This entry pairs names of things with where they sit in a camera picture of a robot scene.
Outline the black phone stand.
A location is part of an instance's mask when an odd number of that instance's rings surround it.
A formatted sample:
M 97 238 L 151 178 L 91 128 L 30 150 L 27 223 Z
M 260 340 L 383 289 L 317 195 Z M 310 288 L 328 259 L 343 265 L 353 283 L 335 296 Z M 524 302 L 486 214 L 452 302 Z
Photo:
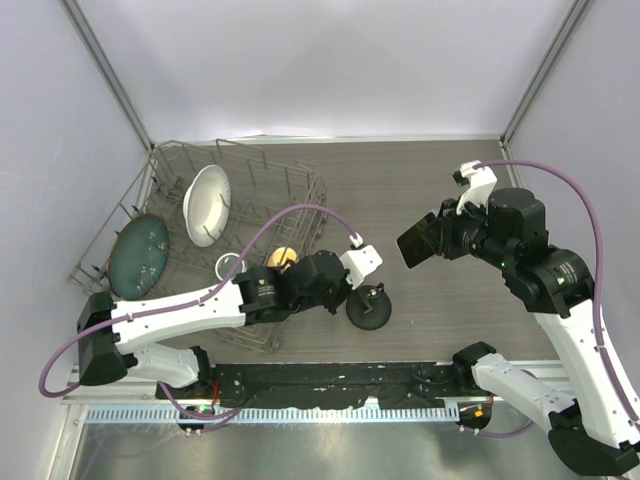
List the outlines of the black phone stand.
M 346 301 L 346 314 L 358 329 L 374 331 L 384 327 L 392 315 L 392 303 L 385 285 L 363 284 Z

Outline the black smartphone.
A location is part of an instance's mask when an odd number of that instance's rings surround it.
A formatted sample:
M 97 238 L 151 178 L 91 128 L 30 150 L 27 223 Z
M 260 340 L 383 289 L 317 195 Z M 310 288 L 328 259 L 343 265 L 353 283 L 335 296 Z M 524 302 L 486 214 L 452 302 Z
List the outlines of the black smartphone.
M 396 240 L 407 268 L 412 269 L 435 255 L 439 242 L 437 212 L 430 211 Z

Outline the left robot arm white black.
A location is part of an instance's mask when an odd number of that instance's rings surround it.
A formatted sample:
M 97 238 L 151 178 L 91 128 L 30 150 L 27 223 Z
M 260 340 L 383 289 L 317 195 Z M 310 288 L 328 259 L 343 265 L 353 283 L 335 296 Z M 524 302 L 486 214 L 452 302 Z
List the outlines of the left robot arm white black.
M 96 293 L 77 322 L 79 382 L 106 385 L 132 374 L 203 398 L 213 385 L 204 351 L 172 349 L 164 340 L 280 323 L 315 307 L 335 313 L 379 264 L 360 250 L 341 256 L 321 250 L 286 269 L 252 267 L 226 283 L 155 300 L 116 302 L 107 292 Z

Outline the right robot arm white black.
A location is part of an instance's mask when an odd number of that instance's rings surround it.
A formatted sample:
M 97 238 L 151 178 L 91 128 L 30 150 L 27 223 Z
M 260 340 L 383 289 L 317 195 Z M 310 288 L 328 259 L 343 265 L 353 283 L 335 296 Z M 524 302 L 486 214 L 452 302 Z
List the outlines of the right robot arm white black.
M 572 387 L 557 392 L 477 342 L 453 356 L 455 389 L 506 400 L 546 433 L 578 475 L 622 476 L 637 467 L 639 396 L 609 342 L 587 264 L 548 242 L 544 205 L 526 189 L 505 188 L 482 206 L 447 199 L 437 219 L 437 254 L 470 254 L 498 268 L 543 328 Z

